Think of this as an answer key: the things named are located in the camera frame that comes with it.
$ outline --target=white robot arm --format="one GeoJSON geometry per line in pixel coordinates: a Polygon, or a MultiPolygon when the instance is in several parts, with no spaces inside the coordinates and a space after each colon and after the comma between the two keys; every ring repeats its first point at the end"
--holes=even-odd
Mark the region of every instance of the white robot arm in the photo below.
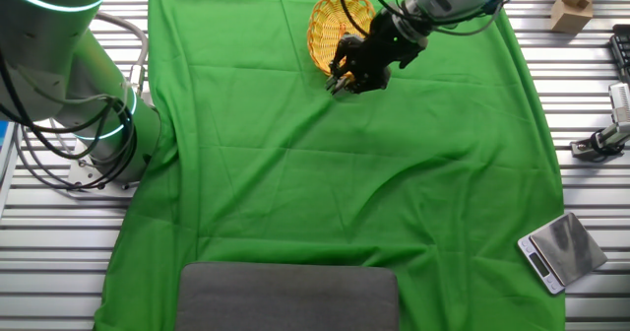
{"type": "Polygon", "coordinates": [[[487,29],[498,17],[508,0],[405,0],[400,5],[379,0],[383,9],[376,15],[369,30],[362,30],[342,6],[351,23],[365,36],[347,34],[339,43],[331,63],[333,74],[327,88],[333,95],[340,90],[360,94],[385,89],[390,79],[389,65],[409,65],[428,44],[433,32],[472,35],[487,29]],[[491,15],[487,25],[472,33],[456,33],[443,29],[475,17],[491,15]]]}
{"type": "MultiPolygon", "coordinates": [[[[88,30],[101,2],[0,0],[0,119],[29,128],[64,158],[90,155],[102,177],[94,184],[73,183],[75,189],[139,180],[158,140],[158,114],[138,98],[138,88],[88,30]],[[34,124],[48,118],[64,128],[34,124]],[[45,139],[46,132],[74,133],[88,150],[60,151],[45,139]]],[[[141,63],[134,65],[133,82],[141,83],[141,63]]]]}

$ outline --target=gray mat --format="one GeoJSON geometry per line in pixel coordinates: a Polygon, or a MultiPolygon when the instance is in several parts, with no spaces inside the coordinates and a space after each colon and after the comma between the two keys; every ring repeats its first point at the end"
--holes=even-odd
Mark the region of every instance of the gray mat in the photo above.
{"type": "Polygon", "coordinates": [[[389,270],[254,263],[187,265],[176,331],[398,331],[389,270]]]}

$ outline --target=green fabric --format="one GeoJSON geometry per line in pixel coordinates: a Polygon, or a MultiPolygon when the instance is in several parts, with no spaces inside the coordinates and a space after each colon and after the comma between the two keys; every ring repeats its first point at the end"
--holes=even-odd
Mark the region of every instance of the green fabric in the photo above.
{"type": "Polygon", "coordinates": [[[403,331],[563,330],[516,246],[563,205],[505,16],[333,99],[306,47],[317,1],[150,0],[161,137],[96,329],[171,330],[185,264],[245,261],[389,268],[403,331]]]}

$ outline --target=yellow basket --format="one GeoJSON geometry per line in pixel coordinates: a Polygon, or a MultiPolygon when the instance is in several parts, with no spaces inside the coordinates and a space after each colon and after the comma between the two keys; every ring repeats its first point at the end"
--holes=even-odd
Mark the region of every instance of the yellow basket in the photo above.
{"type": "MultiPolygon", "coordinates": [[[[347,10],[354,21],[366,32],[376,15],[367,0],[345,0],[347,10]]],[[[326,75],[331,75],[330,63],[335,57],[339,40],[345,33],[363,36],[347,19],[340,0],[321,0],[313,8],[308,25],[308,52],[315,65],[326,75]]]]}

